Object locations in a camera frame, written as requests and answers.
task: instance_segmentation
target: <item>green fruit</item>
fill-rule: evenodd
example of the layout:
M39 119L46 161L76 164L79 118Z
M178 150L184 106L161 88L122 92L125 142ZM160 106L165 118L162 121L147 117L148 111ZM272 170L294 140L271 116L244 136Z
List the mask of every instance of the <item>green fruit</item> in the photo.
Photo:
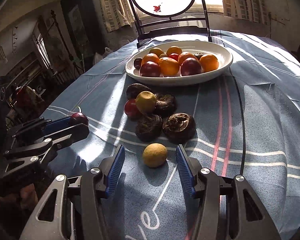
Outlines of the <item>green fruit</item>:
M162 49L160 49L160 48L152 48L150 51L149 51L149 53L154 53L154 54L156 54L158 57L161 55L161 54L163 54L164 52L163 52L163 50Z
M167 57L167 56L168 56L167 54L161 54L161 55L159 56L159 58Z
M150 114L155 109L157 98L149 91L141 92L136 98L136 106L143 114Z
M167 148L160 143L152 143L143 151L143 163L150 168L156 168L164 164L168 156Z

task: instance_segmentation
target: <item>black line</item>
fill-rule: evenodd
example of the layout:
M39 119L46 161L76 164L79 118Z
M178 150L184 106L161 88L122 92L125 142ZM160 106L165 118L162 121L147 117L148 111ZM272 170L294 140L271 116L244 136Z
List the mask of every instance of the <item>black line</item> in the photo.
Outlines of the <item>black line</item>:
M233 76L230 67L229 67L229 70L230 70L231 76L233 77L234 84L235 84L235 87L236 87L237 92L238 92L239 104L240 104L240 111L241 111L241 121L242 121L242 158L241 158L240 175L243 175L244 161L245 161L245 158L246 158L246 131L245 131L245 125L244 125L244 114L243 114L242 100L241 100L241 96L240 96L240 91L239 91L239 87L238 87L238 84L237 84L237 80Z

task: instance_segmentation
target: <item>curtain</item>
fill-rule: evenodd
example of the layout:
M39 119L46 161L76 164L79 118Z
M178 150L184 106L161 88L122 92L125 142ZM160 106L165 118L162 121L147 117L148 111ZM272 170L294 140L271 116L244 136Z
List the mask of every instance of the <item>curtain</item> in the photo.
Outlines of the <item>curtain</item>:
M223 0L224 15L268 25L264 0Z
M134 21L128 0L100 0L102 19L108 32Z

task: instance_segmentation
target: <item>red apple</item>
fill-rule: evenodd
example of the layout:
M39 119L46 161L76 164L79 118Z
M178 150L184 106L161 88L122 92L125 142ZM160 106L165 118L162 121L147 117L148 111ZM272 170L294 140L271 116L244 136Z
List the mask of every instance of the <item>red apple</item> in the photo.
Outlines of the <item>red apple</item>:
M178 61L179 55L177 53L172 53L169 55L170 58L173 58L174 60Z
M147 61L144 63L139 71L142 77L160 77L161 69L157 63Z
M79 123L83 123L85 125L88 125L89 120L88 120L87 116L83 113L74 113L73 115L71 115L69 124L70 125L76 125L76 124L79 124Z
M136 106L135 99L130 99L128 102L126 102L126 104L124 105L124 112L129 118L133 120L136 120L142 116L142 114Z
M191 76L202 73L201 64L195 58L187 58L180 68L181 76Z

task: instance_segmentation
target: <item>orange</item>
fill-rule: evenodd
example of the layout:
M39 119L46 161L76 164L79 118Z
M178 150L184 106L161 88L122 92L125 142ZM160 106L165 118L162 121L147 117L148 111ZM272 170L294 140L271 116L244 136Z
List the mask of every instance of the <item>orange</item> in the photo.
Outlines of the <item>orange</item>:
M219 67L218 59L215 55L205 54L200 58L200 64L204 69L204 72L216 70Z
M159 57L158 57L156 54L154 54L154 53L149 53L149 54L147 54L147 55L145 55L145 56L143 57L143 59L142 59L142 61L141 61L141 66L142 66L144 63L148 62L148 61L152 61L152 62L158 64L158 63L159 63Z
M156 54L158 57L161 55L161 54L163 54L164 52L163 52L163 50L162 49L160 49L160 48L152 48L150 51L149 51L149 53L154 53L154 54Z
M190 52L182 52L179 57L178 57L178 62L179 65L181 66L182 63L185 61L185 59L189 58L189 57L193 57L195 58L197 61L199 61L195 55L191 54Z
M170 56L172 53L176 53L178 55L180 55L182 53L182 49L180 49L177 46L172 46L167 50L167 55Z
M162 57L159 60L161 74L164 76L175 76L180 69L179 63L169 57Z

